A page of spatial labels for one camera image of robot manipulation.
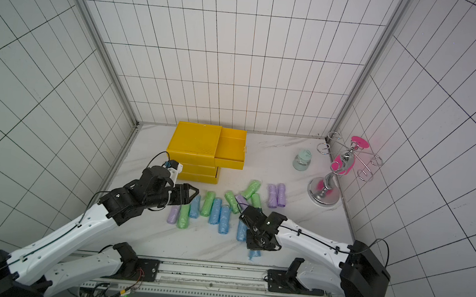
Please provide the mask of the blue bag roll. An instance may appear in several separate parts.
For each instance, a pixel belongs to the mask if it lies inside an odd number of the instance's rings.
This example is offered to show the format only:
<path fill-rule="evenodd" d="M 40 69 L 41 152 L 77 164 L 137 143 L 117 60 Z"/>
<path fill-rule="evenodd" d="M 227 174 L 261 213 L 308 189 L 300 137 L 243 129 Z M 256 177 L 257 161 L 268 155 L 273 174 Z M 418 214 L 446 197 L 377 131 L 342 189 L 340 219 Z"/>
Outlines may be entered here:
<path fill-rule="evenodd" d="M 246 224 L 239 220 L 236 239 L 240 242 L 245 242 L 247 238 L 247 230 L 248 227 L 246 226 Z"/>
<path fill-rule="evenodd" d="M 261 257 L 261 252 L 258 250 L 250 250 L 248 251 L 248 259 L 250 261 L 254 260 L 255 258 Z"/>
<path fill-rule="evenodd" d="M 215 198 L 211 208 L 211 214 L 208 220 L 208 223 L 210 225 L 216 225 L 216 224 L 218 225 L 220 223 L 221 207 L 222 207 L 222 199 Z"/>
<path fill-rule="evenodd" d="M 200 216 L 201 195 L 197 195 L 190 203 L 189 218 L 196 219 Z"/>
<path fill-rule="evenodd" d="M 231 208 L 227 205 L 221 206 L 219 214 L 218 233 L 220 235 L 227 235 L 229 233 L 229 224 L 231 218 Z"/>

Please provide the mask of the blue bag roll bottom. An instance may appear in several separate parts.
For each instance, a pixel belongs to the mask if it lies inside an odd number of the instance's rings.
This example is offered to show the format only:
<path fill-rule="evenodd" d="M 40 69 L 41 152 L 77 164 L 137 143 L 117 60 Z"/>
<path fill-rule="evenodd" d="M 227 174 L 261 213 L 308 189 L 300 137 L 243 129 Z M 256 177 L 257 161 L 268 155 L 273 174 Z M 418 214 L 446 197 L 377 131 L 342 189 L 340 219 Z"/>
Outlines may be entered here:
<path fill-rule="evenodd" d="M 254 260 L 255 258 L 261 257 L 261 252 L 258 250 L 250 250 L 248 251 L 248 259 L 250 261 Z"/>

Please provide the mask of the yellow top drawer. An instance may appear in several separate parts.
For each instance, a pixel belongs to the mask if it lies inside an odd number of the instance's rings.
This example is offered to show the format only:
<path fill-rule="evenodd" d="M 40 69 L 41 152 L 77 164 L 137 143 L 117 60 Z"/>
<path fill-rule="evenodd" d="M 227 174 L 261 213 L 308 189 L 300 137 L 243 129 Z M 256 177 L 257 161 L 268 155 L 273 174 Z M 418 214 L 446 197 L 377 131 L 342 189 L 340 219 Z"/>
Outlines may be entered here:
<path fill-rule="evenodd" d="M 243 170 L 246 157 L 247 131 L 222 128 L 217 150 L 215 166 Z"/>

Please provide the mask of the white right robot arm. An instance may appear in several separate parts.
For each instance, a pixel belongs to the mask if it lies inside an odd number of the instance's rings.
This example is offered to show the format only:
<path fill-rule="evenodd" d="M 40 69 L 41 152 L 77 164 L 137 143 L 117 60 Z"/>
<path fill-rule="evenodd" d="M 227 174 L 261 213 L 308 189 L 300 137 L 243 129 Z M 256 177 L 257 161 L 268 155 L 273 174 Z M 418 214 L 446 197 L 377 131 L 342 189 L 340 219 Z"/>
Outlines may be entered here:
<path fill-rule="evenodd" d="M 268 291 L 320 297 L 385 297 L 391 275 L 371 247 L 329 240 L 286 216 L 246 205 L 239 216 L 250 250 L 299 253 L 286 270 L 268 270 Z"/>

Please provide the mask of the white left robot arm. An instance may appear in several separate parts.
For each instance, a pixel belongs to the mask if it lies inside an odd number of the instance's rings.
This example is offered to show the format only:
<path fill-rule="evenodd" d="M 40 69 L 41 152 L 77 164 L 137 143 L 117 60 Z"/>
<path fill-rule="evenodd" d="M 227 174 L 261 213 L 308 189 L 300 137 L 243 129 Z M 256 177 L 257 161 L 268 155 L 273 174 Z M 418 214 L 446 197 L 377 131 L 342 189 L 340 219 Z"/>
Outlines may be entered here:
<path fill-rule="evenodd" d="M 199 189 L 178 184 L 181 172 L 176 161 L 146 168 L 139 179 L 106 192 L 77 219 L 41 240 L 13 252 L 0 250 L 0 297 L 51 297 L 100 277 L 143 278 L 139 257 L 129 243 L 71 262 L 64 259 L 147 209 L 190 204 Z"/>

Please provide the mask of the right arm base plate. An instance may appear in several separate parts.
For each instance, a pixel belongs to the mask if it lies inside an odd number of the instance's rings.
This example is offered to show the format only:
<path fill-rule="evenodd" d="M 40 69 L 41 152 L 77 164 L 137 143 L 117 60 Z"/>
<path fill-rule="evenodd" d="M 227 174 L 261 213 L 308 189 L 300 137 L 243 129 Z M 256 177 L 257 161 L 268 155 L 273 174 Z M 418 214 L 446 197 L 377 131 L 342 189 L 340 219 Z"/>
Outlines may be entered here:
<path fill-rule="evenodd" d="M 324 296 L 324 290 L 308 289 L 304 287 L 295 276 L 289 275 L 288 271 L 268 270 L 264 277 L 269 292 L 279 294 L 298 294 L 308 296 Z"/>

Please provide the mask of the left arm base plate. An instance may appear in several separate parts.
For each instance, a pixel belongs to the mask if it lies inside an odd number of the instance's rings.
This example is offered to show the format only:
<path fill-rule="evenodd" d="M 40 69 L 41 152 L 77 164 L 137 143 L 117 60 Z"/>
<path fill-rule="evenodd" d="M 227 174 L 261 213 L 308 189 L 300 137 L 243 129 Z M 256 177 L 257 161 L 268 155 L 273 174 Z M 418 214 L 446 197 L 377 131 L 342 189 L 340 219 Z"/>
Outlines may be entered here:
<path fill-rule="evenodd" d="M 154 259 L 137 258 L 123 262 L 116 276 L 127 281 L 154 282 L 161 262 Z"/>

